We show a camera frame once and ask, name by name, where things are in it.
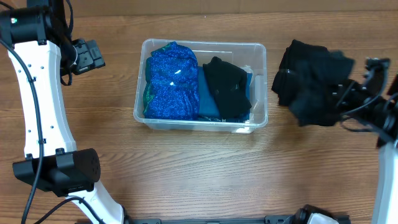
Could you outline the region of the black taped garment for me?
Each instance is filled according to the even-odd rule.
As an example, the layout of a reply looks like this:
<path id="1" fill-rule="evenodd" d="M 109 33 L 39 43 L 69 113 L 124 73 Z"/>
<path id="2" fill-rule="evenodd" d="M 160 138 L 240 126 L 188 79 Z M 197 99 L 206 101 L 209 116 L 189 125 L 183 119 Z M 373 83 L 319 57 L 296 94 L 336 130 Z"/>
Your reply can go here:
<path id="1" fill-rule="evenodd" d="M 355 60 L 340 51 L 314 54 L 294 63 L 300 83 L 289 110 L 299 126 L 333 126 L 340 120 L 333 89 L 348 79 L 354 64 Z"/>

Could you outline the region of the large black garment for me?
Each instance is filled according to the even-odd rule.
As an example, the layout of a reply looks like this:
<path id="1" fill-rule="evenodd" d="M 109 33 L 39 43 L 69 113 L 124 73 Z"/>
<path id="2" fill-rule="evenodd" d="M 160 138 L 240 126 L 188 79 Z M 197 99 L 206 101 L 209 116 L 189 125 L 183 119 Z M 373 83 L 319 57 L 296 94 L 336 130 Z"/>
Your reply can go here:
<path id="1" fill-rule="evenodd" d="M 292 41 L 284 52 L 271 88 L 279 97 L 279 105 L 288 106 L 294 101 L 303 86 L 305 75 L 302 72 L 308 68 L 310 57 L 327 51 L 323 46 L 305 44 L 295 39 Z"/>

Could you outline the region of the shiny blue sequin fabric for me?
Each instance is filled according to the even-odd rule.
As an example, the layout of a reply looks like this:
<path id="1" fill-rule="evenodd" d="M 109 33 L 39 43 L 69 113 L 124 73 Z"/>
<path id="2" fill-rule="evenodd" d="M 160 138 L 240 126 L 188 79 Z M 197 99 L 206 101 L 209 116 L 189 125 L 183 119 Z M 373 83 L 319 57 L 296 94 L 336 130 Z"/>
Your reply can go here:
<path id="1" fill-rule="evenodd" d="M 143 115 L 148 119 L 195 120 L 200 109 L 198 62 L 186 46 L 170 42 L 146 60 Z"/>

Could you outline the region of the blue denim jeans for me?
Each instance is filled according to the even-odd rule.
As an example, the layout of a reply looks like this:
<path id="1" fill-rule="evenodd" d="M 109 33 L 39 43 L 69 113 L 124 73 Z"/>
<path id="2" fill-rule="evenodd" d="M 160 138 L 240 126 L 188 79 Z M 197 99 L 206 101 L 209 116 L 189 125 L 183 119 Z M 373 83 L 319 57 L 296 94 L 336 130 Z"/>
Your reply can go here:
<path id="1" fill-rule="evenodd" d="M 244 123 L 245 121 L 249 120 L 250 110 L 238 116 L 237 118 L 223 119 L 221 117 L 214 98 L 208 89 L 203 67 L 198 67 L 198 93 L 200 98 L 198 120 L 232 123 Z"/>

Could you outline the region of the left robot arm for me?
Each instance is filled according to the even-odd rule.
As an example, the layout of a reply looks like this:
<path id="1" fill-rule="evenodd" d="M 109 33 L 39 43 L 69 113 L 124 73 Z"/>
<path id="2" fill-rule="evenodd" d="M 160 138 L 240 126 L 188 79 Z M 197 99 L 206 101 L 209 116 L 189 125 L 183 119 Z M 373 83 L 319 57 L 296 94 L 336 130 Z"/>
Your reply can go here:
<path id="1" fill-rule="evenodd" d="M 1 44 L 19 82 L 25 121 L 24 160 L 14 175 L 33 190 L 73 202 L 92 223 L 130 223 L 125 208 L 101 183 L 97 152 L 78 150 L 70 131 L 62 87 L 72 78 L 105 65 L 94 40 L 73 39 L 69 1 L 28 1 L 1 12 Z"/>

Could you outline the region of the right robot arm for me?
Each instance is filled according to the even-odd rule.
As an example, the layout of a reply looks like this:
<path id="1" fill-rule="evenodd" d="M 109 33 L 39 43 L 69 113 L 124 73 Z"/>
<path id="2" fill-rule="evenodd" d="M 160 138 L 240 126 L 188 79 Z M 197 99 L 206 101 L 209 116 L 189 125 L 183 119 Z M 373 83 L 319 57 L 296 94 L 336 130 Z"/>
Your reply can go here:
<path id="1" fill-rule="evenodd" d="M 351 79 L 301 89 L 289 109 L 300 125 L 333 126 L 355 119 L 362 133 L 378 134 L 379 174 L 372 223 L 397 223 L 397 85 L 382 93 L 388 75 L 371 75 L 363 83 Z"/>

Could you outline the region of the clear plastic storage bin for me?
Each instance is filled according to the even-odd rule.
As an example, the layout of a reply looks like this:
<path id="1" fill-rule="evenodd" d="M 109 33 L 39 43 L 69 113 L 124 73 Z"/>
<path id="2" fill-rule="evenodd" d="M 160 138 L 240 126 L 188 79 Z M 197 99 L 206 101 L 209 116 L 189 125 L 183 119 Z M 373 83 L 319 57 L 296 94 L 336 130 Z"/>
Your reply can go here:
<path id="1" fill-rule="evenodd" d="M 136 121 L 146 124 L 151 129 L 225 131 L 241 134 L 250 134 L 256 129 L 263 128 L 268 123 L 267 50 L 260 43 L 245 42 L 176 41 L 178 45 L 186 46 L 193 51 L 199 65 L 210 62 L 216 56 L 225 62 L 242 68 L 252 75 L 249 86 L 249 100 L 252 108 L 250 109 L 247 121 L 243 123 L 229 123 L 145 118 L 143 115 L 143 94 L 146 87 L 146 60 L 151 56 L 151 52 L 166 46 L 170 42 L 167 39 L 147 39 L 142 44 L 133 112 Z"/>

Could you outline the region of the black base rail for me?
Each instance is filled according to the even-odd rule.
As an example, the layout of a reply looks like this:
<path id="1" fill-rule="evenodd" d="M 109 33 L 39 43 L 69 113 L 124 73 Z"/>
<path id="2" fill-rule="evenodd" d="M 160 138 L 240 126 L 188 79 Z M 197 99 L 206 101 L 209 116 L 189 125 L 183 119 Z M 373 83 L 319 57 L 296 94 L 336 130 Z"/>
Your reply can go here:
<path id="1" fill-rule="evenodd" d="M 267 215 L 264 218 L 222 218 L 222 219 L 186 219 L 186 220 L 161 220 L 130 219 L 132 224 L 290 224 L 292 215 Z"/>

